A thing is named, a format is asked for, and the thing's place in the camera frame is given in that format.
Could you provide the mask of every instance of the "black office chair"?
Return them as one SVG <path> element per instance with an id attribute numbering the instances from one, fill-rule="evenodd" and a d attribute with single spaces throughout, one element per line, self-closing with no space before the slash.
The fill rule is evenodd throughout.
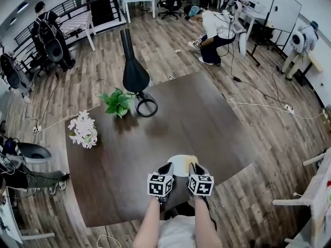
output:
<path id="1" fill-rule="evenodd" d="M 172 16 L 176 17 L 177 20 L 178 20 L 177 15 L 179 15 L 180 17 L 182 16 L 181 13 L 176 12 L 176 11 L 180 10 L 180 8 L 182 7 L 182 0 L 166 0 L 165 2 L 159 0 L 158 5 L 160 7 L 163 7 L 165 9 L 167 9 L 166 12 L 161 12 L 161 13 L 157 14 L 158 16 L 164 14 L 164 16 L 162 17 L 162 20 L 166 16 L 171 16 L 172 15 Z"/>

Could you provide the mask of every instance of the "green leafy plant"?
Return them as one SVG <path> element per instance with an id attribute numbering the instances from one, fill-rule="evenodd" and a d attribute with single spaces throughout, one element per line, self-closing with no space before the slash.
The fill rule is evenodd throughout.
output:
<path id="1" fill-rule="evenodd" d="M 108 106 L 106 113 L 116 114 L 122 118 L 130 109 L 129 101 L 132 99 L 133 94 L 125 94 L 119 88 L 115 88 L 115 91 L 109 96 L 103 93 L 100 98 Z"/>

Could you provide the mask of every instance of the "black cone lamp shade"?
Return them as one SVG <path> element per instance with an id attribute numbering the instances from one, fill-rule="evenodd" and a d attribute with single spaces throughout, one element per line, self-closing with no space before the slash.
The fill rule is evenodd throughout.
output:
<path id="1" fill-rule="evenodd" d="M 123 74 L 124 88 L 136 95 L 135 105 L 140 116 L 153 116 L 158 110 L 157 103 L 150 94 L 143 92 L 149 84 L 149 74 L 134 56 L 128 28 L 121 30 L 121 38 L 126 59 Z"/>

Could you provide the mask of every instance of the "whiteboard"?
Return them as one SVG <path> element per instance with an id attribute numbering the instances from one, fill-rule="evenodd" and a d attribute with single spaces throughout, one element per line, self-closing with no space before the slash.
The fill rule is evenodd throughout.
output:
<path id="1" fill-rule="evenodd" d="M 273 23 L 273 28 L 291 33 L 301 8 L 296 0 L 274 0 L 268 20 Z"/>

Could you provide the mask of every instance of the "tan pants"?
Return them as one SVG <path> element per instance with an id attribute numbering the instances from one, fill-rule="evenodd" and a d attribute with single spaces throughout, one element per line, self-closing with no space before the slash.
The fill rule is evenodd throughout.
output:
<path id="1" fill-rule="evenodd" d="M 294 65 L 290 71 L 288 71 L 291 62 L 294 61 Z M 285 73 L 288 79 L 291 79 L 292 76 L 297 72 L 303 63 L 307 61 L 307 53 L 302 54 L 297 53 L 294 49 L 291 51 L 290 55 L 286 59 L 282 71 Z"/>

